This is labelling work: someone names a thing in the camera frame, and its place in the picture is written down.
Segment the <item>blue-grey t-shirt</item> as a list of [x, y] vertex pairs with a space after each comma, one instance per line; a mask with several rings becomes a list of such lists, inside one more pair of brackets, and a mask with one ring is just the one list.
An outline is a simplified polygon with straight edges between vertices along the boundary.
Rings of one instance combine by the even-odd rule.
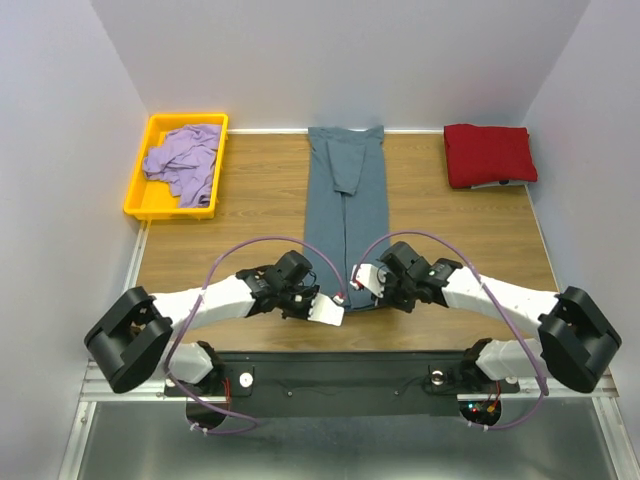
[[311, 127], [304, 241], [321, 291], [335, 294], [352, 267], [389, 232], [384, 127], [356, 131]]

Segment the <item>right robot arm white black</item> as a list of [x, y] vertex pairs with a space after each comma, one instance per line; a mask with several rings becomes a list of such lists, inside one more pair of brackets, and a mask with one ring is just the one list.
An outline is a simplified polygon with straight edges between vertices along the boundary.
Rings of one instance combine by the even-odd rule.
[[542, 375], [578, 393], [596, 388], [622, 340], [591, 296], [577, 287], [557, 293], [496, 280], [454, 260], [429, 263], [400, 241], [378, 265], [353, 270], [355, 285], [379, 304], [410, 313], [437, 304], [503, 321], [510, 341], [485, 339], [469, 351], [472, 371], [500, 381]]

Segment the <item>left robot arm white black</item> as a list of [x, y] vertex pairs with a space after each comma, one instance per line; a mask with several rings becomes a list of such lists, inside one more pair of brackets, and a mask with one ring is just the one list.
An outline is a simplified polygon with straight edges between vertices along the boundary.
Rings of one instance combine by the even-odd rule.
[[89, 330], [84, 344], [113, 392], [129, 392], [169, 364], [179, 381], [197, 385], [221, 374], [205, 341], [184, 344], [182, 328], [269, 313], [307, 320], [319, 294], [311, 263], [289, 251], [275, 264], [240, 270], [206, 289], [149, 294], [126, 290]]

